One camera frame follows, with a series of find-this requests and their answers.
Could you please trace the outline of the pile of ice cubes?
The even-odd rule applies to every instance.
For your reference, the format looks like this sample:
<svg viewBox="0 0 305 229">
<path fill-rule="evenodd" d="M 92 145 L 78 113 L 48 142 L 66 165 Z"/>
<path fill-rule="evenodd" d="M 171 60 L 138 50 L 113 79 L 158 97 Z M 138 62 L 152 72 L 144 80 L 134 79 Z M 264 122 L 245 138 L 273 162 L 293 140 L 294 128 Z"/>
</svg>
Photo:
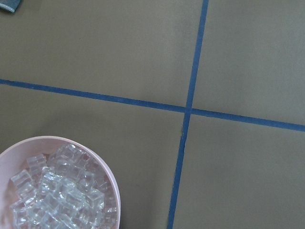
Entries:
<svg viewBox="0 0 305 229">
<path fill-rule="evenodd" d="M 106 171 L 87 151 L 65 144 L 27 158 L 11 177 L 18 200 L 11 204 L 15 229 L 113 229 L 118 204 Z"/>
</svg>

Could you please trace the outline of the pink bowl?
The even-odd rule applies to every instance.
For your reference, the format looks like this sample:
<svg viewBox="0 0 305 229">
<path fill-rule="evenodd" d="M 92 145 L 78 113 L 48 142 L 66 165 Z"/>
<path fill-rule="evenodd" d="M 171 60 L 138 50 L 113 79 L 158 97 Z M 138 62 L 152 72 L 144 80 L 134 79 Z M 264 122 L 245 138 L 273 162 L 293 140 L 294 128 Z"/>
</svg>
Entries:
<svg viewBox="0 0 305 229">
<path fill-rule="evenodd" d="M 18 199 L 15 193 L 15 187 L 10 178 L 27 167 L 26 159 L 40 153 L 48 155 L 53 153 L 59 147 L 65 144 L 74 144 L 78 148 L 89 153 L 98 164 L 104 169 L 109 181 L 111 182 L 114 192 L 117 220 L 113 226 L 114 229 L 120 227 L 121 221 L 121 197 L 116 179 L 105 163 L 105 161 L 88 147 L 83 146 L 75 141 L 58 136 L 37 136 L 22 140 L 0 154 L 0 227 L 2 229 L 13 228 L 13 215 L 10 205 Z"/>
</svg>

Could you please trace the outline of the grey folded cloth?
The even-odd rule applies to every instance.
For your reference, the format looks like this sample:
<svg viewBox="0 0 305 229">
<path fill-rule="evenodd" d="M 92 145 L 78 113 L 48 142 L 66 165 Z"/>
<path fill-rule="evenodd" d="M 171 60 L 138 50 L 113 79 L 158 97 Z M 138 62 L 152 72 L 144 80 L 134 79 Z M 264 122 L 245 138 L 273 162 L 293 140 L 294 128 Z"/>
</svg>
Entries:
<svg viewBox="0 0 305 229">
<path fill-rule="evenodd" d="M 14 13 L 19 7 L 21 0 L 0 0 L 0 8 Z"/>
</svg>

